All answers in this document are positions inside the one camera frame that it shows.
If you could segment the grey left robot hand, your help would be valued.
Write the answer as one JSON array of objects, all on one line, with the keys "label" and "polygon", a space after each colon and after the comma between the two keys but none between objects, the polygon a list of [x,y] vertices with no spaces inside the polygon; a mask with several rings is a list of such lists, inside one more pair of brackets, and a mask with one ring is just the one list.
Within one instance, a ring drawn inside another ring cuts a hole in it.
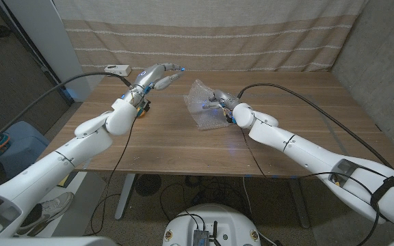
[{"label": "grey left robot hand", "polygon": [[[165,71],[178,71],[178,73],[165,77]],[[133,84],[133,88],[143,92],[144,94],[151,89],[164,90],[171,85],[173,81],[179,79],[183,75],[184,71],[184,67],[177,64],[155,64],[146,68],[137,76]]]}]

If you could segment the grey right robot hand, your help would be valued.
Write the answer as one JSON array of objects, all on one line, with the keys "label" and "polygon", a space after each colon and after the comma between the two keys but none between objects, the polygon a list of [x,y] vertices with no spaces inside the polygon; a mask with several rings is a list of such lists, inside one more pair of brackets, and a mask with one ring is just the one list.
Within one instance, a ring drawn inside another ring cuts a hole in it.
[{"label": "grey right robot hand", "polygon": [[204,100],[202,104],[203,109],[223,109],[227,111],[232,111],[240,101],[237,97],[229,94],[228,92],[223,92],[221,90],[215,90],[213,95]]}]

